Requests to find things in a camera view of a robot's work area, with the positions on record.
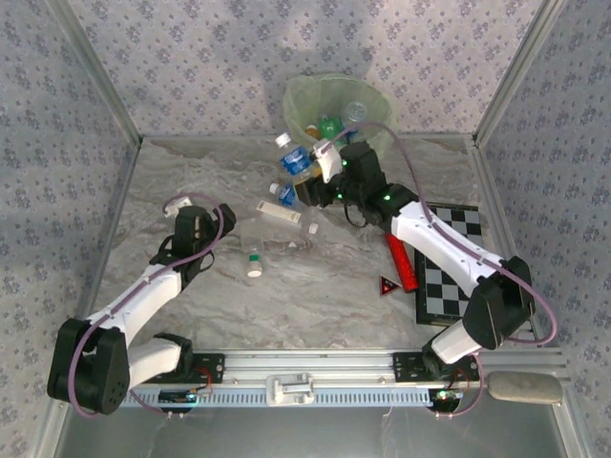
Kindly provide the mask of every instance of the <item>patterned wallpaper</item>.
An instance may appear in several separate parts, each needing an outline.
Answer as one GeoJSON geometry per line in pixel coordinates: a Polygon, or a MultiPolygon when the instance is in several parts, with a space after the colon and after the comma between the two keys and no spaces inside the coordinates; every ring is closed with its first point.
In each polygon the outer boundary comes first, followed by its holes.
{"type": "Polygon", "coordinates": [[[298,73],[363,77],[405,132],[473,132],[540,0],[71,0],[143,135],[284,128],[298,73]]]}
{"type": "Polygon", "coordinates": [[[44,2],[0,2],[0,456],[26,456],[55,332],[91,285],[130,150],[44,2]]]}
{"type": "Polygon", "coordinates": [[[486,145],[520,253],[556,307],[575,389],[611,456],[611,6],[569,0],[486,145]]]}

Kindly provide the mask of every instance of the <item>checkerboard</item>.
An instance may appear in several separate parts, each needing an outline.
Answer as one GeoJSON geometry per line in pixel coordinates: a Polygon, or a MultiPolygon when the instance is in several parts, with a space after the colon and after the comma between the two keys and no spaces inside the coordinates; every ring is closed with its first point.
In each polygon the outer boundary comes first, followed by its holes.
{"type": "MultiPolygon", "coordinates": [[[[431,204],[431,210],[456,232],[484,246],[477,207],[431,204]]],[[[421,324],[450,325],[467,309],[469,298],[448,274],[431,260],[414,250],[419,287],[416,291],[416,321],[421,324]]]]}

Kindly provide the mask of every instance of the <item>warning triangle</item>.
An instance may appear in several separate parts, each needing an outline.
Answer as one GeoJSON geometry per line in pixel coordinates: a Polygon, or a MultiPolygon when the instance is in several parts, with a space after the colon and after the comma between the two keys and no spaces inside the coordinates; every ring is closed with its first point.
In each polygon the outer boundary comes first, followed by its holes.
{"type": "Polygon", "coordinates": [[[386,296],[392,291],[396,291],[400,287],[401,285],[395,283],[394,281],[391,281],[382,275],[380,276],[380,297],[386,296]]]}

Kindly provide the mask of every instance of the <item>marble surface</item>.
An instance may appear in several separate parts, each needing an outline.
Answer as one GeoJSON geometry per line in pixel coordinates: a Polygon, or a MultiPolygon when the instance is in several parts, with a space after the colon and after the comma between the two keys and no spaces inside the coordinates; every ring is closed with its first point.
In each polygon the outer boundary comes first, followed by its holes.
{"type": "MultiPolygon", "coordinates": [[[[430,201],[479,203],[462,141],[406,141],[430,201]]],[[[260,198],[271,198],[276,154],[270,138],[145,139],[95,309],[134,282],[173,232],[173,220],[160,210],[163,201],[180,191],[202,192],[242,218],[260,198]]],[[[389,181],[413,188],[398,152],[387,152],[382,165],[389,181]]],[[[379,229],[351,227],[340,206],[316,218],[314,240],[268,233],[264,273],[254,280],[245,275],[236,227],[214,250],[214,266],[166,304],[137,339],[167,331],[192,339],[196,348],[416,348],[439,331],[415,323],[414,295],[380,298],[379,275],[397,275],[379,229]]]]}

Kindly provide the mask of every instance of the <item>bottle cap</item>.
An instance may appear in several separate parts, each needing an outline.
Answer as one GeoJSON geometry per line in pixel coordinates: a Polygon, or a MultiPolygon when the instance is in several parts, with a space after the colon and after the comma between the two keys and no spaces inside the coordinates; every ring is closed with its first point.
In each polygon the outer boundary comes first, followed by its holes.
{"type": "Polygon", "coordinates": [[[278,145],[278,148],[282,148],[288,143],[290,143],[290,135],[287,133],[279,135],[278,138],[276,138],[276,144],[278,145]]]}
{"type": "Polygon", "coordinates": [[[263,266],[261,265],[260,260],[250,260],[248,262],[248,270],[246,271],[246,275],[251,279],[256,279],[261,276],[263,273],[263,266]]]}

